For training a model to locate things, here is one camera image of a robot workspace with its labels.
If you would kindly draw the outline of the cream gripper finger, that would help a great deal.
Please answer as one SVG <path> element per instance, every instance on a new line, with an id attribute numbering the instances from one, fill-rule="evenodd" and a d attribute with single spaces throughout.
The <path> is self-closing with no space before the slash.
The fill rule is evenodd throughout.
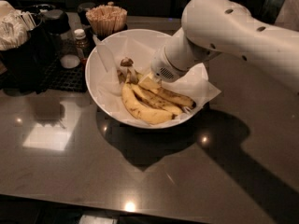
<path id="1" fill-rule="evenodd" d="M 146 90 L 155 90 L 162 87 L 162 81 L 149 72 L 138 81 L 138 85 Z"/>

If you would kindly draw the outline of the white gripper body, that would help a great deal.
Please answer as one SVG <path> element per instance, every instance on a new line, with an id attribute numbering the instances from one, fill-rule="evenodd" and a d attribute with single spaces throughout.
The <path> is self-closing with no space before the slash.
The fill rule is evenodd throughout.
<path id="1" fill-rule="evenodd" d="M 168 61 L 165 47 L 161 47 L 155 52 L 151 61 L 151 72 L 165 82 L 175 82 L 187 74 L 186 71 L 177 69 Z"/>

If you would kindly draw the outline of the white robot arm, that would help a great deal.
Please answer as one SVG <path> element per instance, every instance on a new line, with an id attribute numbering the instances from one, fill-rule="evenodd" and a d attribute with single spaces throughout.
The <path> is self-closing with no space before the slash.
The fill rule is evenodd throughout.
<path id="1" fill-rule="evenodd" d="M 253 64 L 299 92 L 299 33 L 258 21 L 229 0 L 191 0 L 181 27 L 157 49 L 139 84 L 157 88 L 161 80 L 175 82 L 221 53 Z"/>

